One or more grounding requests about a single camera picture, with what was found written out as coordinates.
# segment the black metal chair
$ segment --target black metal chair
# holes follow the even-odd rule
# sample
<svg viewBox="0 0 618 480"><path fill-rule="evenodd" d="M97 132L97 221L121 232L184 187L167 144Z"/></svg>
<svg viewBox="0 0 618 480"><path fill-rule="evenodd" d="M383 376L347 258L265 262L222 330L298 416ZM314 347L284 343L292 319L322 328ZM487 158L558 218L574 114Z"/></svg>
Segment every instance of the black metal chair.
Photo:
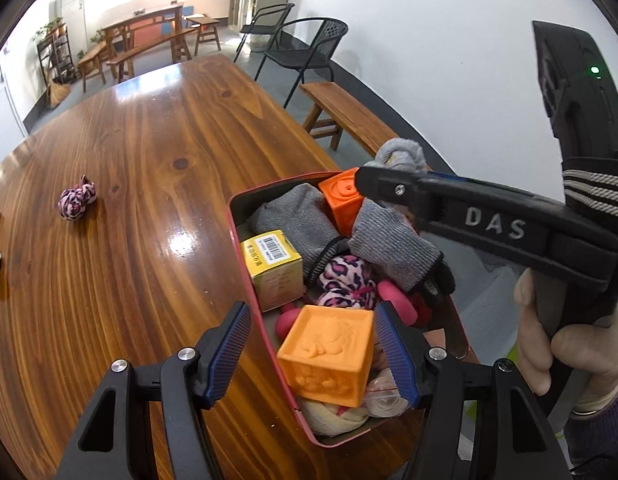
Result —
<svg viewBox="0 0 618 480"><path fill-rule="evenodd" d="M248 25L243 25L240 29L240 34L242 34L243 36L235 53L235 57L233 58L233 62L235 63L238 60L238 56L240 55L242 47L244 46L244 42L247 41L249 34L258 34L260 36L269 36L271 34L275 34L276 30L278 30L278 28L284 23L284 20L289 15L289 12L291 12L291 9L293 9L294 7L295 4L275 4L258 9L258 12L256 12L255 16L253 16L251 23L249 23ZM260 18L263 18L264 16L270 16L272 14L277 14L278 12L280 13L280 18L275 25L258 25L256 23Z"/></svg>
<svg viewBox="0 0 618 480"><path fill-rule="evenodd" d="M301 22L322 22L309 47L280 50L279 45L282 30L289 25L295 25L295 23ZM267 59L275 61L284 68L297 70L298 78L295 80L294 86L291 88L284 102L284 108L286 108L300 81L304 83L304 72L306 70L328 68L330 79L333 81L333 69L330 65L331 57L340 43L340 40L347 32L348 25L345 22L333 18L302 18L301 20L293 20L292 22L285 23L278 28L278 31L269 40L268 47L265 50L265 55L262 58L262 63L260 63L260 68L256 73L255 80L258 80L260 71ZM278 45L278 49L272 49L274 43Z"/></svg>

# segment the yellow box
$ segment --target yellow box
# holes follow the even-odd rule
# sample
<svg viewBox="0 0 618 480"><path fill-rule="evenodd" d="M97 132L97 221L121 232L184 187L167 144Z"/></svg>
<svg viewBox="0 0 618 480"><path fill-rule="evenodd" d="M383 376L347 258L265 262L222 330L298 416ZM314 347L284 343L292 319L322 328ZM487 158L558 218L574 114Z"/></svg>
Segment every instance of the yellow box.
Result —
<svg viewBox="0 0 618 480"><path fill-rule="evenodd" d="M374 354L370 310L305 305L278 351L287 384L299 396L356 408Z"/></svg>
<svg viewBox="0 0 618 480"><path fill-rule="evenodd" d="M262 312L304 294L302 257L281 230L242 242L242 254Z"/></svg>

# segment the human hand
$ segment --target human hand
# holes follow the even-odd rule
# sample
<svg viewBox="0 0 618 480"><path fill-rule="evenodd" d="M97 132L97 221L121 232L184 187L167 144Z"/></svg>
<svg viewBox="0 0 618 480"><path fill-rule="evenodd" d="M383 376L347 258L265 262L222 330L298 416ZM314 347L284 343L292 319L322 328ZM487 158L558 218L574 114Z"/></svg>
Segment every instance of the human hand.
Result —
<svg viewBox="0 0 618 480"><path fill-rule="evenodd" d="M514 298L522 307L518 326L518 367L531 390L540 396L549 391L549 369L555 356L571 368L592 374L575 406L577 412L594 412L609 404L618 393L618 305L609 328L569 325L549 341L535 309L531 269L520 276Z"/></svg>

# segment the sleeve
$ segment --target sleeve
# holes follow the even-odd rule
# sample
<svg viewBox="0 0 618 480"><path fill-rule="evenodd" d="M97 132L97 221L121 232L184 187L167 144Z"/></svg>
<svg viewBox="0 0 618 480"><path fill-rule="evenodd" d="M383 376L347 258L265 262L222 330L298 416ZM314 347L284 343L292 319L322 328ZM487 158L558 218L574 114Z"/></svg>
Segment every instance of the sleeve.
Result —
<svg viewBox="0 0 618 480"><path fill-rule="evenodd" d="M618 453L618 395L593 415L571 415L564 427L574 477L598 480Z"/></svg>

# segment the wooden bench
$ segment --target wooden bench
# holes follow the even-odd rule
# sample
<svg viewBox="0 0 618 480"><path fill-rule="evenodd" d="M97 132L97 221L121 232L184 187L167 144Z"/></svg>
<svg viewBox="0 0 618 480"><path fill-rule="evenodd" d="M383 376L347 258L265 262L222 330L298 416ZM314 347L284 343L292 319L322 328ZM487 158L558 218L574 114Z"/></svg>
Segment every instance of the wooden bench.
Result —
<svg viewBox="0 0 618 480"><path fill-rule="evenodd" d="M305 83L300 88L314 102L304 121L304 129L314 139L332 137L332 150L338 148L342 130L348 131L371 156L375 156L387 140L397 137L390 127L335 83ZM319 120L323 111L332 118Z"/></svg>
<svg viewBox="0 0 618 480"><path fill-rule="evenodd" d="M155 46L166 43L167 41L171 42L171 59L173 60L173 63L177 63L182 58L183 52L186 55L186 58L191 60L193 58L191 57L191 52L188 49L188 44L186 44L186 39L184 36L197 31L198 30L196 28L181 28L180 30L175 30L169 34L164 34L159 38L148 41L147 43L133 47L125 52L121 52L113 59L109 59L106 64L118 68L118 82L121 83L125 75L129 76L129 78L135 77L133 62L133 58L135 56L138 56L138 54L142 54ZM124 64L126 62L128 63L127 71L124 70Z"/></svg>
<svg viewBox="0 0 618 480"><path fill-rule="evenodd" d="M203 43L212 43L215 41L218 50L221 50L220 37L218 37L217 29L217 25L220 23L219 20L209 18L205 14L192 14L190 16L185 16L185 20L195 23L194 27L198 29L198 37L196 38L196 52L194 56L198 55L198 47Z"/></svg>
<svg viewBox="0 0 618 480"><path fill-rule="evenodd" d="M100 76L102 78L102 84L106 84L105 73L102 70L102 61L106 52L106 41L100 41L95 47L89 50L81 60L78 62L78 70L82 76L82 93L87 92L87 79ZM88 75L93 69L97 69L98 73Z"/></svg>

